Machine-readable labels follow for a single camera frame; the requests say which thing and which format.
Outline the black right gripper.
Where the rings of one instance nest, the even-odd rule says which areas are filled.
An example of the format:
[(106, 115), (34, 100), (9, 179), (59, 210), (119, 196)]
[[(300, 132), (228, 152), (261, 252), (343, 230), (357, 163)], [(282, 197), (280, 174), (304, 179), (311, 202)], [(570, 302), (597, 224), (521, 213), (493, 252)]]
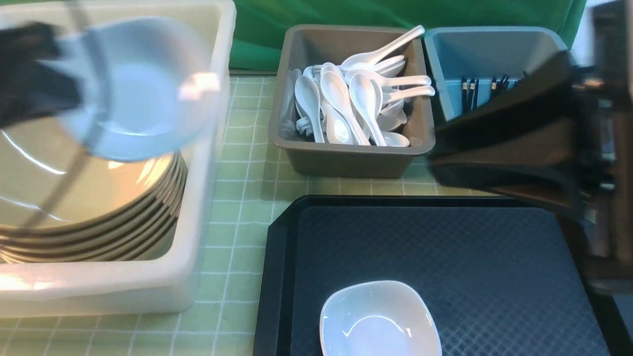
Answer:
[(597, 191), (586, 279), (597, 293), (631, 294), (632, 2), (608, 0), (588, 14), (589, 66), (556, 52), (517, 88), (437, 129), (427, 159), (441, 185), (509, 196), (573, 219), (584, 216)]

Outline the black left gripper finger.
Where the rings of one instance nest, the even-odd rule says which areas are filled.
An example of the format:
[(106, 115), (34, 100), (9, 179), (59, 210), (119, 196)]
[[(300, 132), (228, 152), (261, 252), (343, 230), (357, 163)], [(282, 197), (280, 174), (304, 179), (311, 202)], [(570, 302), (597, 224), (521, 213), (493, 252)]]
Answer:
[(0, 32), (0, 127), (41, 119), (82, 104), (77, 79), (43, 64), (58, 59), (56, 27), (27, 22)]

